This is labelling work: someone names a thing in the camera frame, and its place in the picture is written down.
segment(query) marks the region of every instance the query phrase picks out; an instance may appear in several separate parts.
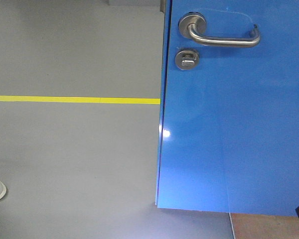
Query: door lock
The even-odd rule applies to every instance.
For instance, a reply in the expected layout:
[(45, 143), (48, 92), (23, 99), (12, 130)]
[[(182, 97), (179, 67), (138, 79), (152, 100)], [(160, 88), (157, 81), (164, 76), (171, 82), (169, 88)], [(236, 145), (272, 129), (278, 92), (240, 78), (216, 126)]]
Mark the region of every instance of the door lock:
[(199, 63), (199, 55), (195, 50), (181, 50), (175, 57), (175, 63), (181, 70), (190, 70)]

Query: door handle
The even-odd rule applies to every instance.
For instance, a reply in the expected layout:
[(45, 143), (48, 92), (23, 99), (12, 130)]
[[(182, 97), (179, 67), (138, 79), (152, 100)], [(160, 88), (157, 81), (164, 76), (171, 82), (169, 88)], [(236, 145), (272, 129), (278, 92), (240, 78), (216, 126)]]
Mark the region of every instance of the door handle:
[(250, 38), (231, 38), (205, 36), (207, 22), (205, 17), (198, 12), (189, 12), (181, 18), (178, 23), (178, 29), (182, 36), (192, 39), (198, 44), (204, 46), (222, 46), (222, 47), (254, 47), (260, 42), (261, 36), (257, 25), (254, 25), (249, 33)]

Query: yellow floor line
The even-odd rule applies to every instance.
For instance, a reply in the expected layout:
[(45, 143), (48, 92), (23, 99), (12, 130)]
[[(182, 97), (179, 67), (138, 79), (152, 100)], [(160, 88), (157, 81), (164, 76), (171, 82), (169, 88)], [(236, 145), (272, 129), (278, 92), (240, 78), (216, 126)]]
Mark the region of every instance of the yellow floor line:
[(159, 105), (160, 99), (102, 98), (102, 97), (53, 97), (53, 96), (0, 96), (0, 102), (61, 102), (61, 103)]

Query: stainless steel handle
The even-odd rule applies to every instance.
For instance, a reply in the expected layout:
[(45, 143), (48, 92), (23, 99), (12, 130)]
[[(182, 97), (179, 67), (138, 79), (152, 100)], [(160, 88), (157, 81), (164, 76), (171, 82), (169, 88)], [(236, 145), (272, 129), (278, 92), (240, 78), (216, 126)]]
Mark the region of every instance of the stainless steel handle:
[(254, 47), (258, 45), (261, 39), (257, 25), (254, 25), (254, 29), (250, 31), (250, 38), (205, 36), (203, 33), (206, 26), (205, 17), (198, 12), (186, 14), (178, 23), (179, 31), (184, 37), (204, 46)]

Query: gray floor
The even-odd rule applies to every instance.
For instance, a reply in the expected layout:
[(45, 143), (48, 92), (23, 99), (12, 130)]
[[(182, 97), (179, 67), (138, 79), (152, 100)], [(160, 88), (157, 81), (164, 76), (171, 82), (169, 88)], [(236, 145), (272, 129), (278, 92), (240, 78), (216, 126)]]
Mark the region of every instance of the gray floor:
[[(0, 95), (159, 96), (157, 8), (46, 4), (0, 1)], [(227, 214), (153, 204), (158, 114), (0, 102), (0, 239), (232, 239)]]

